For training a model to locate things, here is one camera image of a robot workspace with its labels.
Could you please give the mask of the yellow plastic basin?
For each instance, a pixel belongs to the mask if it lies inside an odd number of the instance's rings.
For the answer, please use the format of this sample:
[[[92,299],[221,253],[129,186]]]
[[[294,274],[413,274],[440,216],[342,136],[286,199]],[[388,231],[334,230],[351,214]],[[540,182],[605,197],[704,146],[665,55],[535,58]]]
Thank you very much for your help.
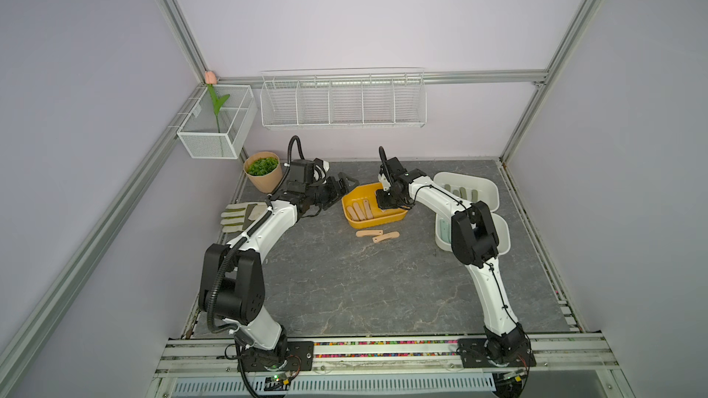
[[[375,192],[382,188],[382,185],[378,182],[377,184],[364,184],[356,187],[350,193],[342,198],[343,212],[348,223],[355,230],[365,230],[366,228],[374,228],[383,226],[385,224],[398,222],[405,218],[407,215],[407,210],[403,209],[389,209],[381,210],[376,203]],[[353,221],[348,214],[347,207],[352,206],[353,203],[358,203],[362,210],[363,200],[368,199],[372,208],[372,213],[374,214],[373,219],[365,219],[364,221]]]

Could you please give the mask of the mint knife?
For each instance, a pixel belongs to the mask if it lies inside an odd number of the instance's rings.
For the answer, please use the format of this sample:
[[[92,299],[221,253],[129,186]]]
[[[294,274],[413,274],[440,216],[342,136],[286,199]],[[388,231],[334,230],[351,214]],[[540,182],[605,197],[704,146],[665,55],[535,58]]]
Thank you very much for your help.
[[[450,241],[450,225],[447,221],[441,220],[439,222],[440,237],[444,242]]]

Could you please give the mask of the white basin with knives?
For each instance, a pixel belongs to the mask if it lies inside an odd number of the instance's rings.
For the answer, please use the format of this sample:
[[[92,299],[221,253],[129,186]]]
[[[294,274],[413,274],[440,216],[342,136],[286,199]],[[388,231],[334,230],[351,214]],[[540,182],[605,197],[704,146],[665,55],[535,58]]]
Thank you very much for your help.
[[[486,203],[492,212],[496,212],[500,206],[499,189],[492,180],[444,171],[437,173],[433,177],[433,181],[442,187],[445,184],[449,184],[452,188],[452,193],[455,189],[459,191],[460,187],[466,188],[468,201],[471,201],[471,191],[476,189],[479,192],[479,201]]]

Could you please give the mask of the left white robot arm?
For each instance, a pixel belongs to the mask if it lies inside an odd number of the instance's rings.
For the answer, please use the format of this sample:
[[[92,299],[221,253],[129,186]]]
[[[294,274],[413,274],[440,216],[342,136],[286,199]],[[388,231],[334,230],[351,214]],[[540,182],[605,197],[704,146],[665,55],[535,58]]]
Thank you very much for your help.
[[[227,244],[205,252],[198,305],[213,334],[231,332],[247,348],[276,351],[285,331],[265,308],[263,263],[286,231],[299,220],[316,217],[337,204],[358,182],[344,173],[328,174],[329,165],[302,153],[298,136],[289,140],[287,167],[265,201],[265,211]]]

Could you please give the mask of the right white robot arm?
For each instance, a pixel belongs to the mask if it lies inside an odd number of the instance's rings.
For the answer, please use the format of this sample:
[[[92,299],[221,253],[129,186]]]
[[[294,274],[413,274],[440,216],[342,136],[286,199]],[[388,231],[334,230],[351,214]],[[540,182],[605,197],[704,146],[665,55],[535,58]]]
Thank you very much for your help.
[[[535,366],[530,339],[509,304],[503,285],[500,237],[489,206],[454,195],[418,169],[407,170],[398,158],[387,157],[383,147],[378,152],[378,180],[383,186],[376,192],[379,208],[410,210],[422,204],[447,220],[452,253],[468,269],[478,293],[490,362],[500,367],[516,361],[526,368]]]

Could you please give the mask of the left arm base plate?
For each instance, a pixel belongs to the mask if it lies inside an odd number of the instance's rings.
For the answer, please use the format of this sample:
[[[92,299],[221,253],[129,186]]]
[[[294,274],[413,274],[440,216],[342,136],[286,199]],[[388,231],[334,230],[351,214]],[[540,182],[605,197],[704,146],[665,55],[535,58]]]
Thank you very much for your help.
[[[315,360],[315,342],[287,340],[272,350],[247,348],[239,356],[239,365],[245,372],[310,371]]]

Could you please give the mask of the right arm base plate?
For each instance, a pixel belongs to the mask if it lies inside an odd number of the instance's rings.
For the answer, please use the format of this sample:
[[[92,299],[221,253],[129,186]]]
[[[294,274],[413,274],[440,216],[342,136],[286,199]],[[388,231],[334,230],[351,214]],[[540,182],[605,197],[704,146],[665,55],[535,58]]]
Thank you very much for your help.
[[[537,365],[530,341],[523,338],[512,343],[504,339],[461,338],[455,353],[466,369],[533,368]]]

